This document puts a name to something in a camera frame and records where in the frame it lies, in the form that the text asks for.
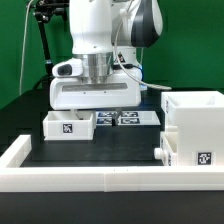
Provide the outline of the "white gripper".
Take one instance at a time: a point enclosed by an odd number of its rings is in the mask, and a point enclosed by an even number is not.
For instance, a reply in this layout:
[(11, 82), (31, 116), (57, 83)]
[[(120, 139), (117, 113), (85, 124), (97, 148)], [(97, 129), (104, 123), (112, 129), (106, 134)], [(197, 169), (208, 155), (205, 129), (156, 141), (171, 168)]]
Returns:
[[(116, 70), (105, 83), (84, 83), (79, 77), (55, 78), (50, 86), (50, 105), (54, 110), (71, 110), (83, 120), (79, 109), (133, 107), (141, 102), (140, 85), (122, 70)], [(112, 126), (118, 125), (122, 108), (116, 108)]]

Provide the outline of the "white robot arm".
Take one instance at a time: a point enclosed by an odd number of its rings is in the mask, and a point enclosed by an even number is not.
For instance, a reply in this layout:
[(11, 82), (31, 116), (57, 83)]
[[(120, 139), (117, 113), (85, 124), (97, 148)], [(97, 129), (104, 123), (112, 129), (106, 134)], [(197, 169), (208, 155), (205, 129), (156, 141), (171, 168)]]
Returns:
[(140, 72), (124, 65), (162, 33), (158, 0), (70, 0), (72, 57), (56, 64), (50, 106), (57, 112), (141, 103)]

